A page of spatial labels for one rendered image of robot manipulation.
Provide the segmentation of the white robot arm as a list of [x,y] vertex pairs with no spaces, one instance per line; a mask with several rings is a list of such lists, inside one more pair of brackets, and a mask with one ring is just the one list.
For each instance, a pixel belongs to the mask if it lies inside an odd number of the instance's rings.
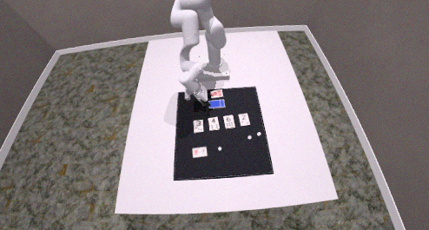
[[224,28],[213,14],[211,0],[175,0],[170,22],[174,28],[182,28],[183,46],[180,52],[180,65],[183,73],[179,76],[179,82],[185,87],[187,101],[190,100],[190,95],[196,95],[200,91],[201,85],[196,79],[204,70],[201,63],[191,62],[189,59],[191,49],[188,47],[194,47],[200,43],[198,15],[194,10],[197,10],[201,24],[206,30],[207,63],[210,68],[216,69],[222,65],[221,49],[227,42]]

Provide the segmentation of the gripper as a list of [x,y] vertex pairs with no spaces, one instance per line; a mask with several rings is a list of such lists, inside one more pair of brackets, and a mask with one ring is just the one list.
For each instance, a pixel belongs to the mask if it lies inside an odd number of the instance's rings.
[[[198,93],[196,93],[196,95],[194,95],[195,96],[195,98],[199,101],[199,102],[201,102],[201,105],[204,107],[204,106],[206,106],[206,107],[209,107],[209,106],[211,106],[208,102],[207,102],[207,100],[208,100],[208,96],[209,96],[209,93],[207,92],[207,89],[201,84],[201,89],[200,89],[200,91],[198,92]],[[204,103],[205,102],[205,103]]]

